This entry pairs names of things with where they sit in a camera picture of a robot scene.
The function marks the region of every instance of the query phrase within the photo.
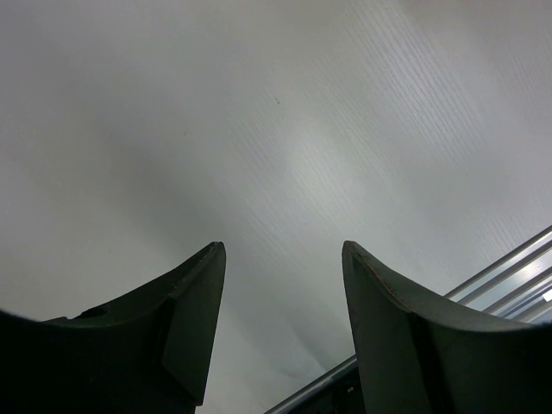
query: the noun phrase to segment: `white surface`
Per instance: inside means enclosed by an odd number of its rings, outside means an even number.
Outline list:
[[[438,292],[550,224],[551,2],[0,5],[0,305],[74,316],[228,250],[200,413],[353,353],[342,241]]]

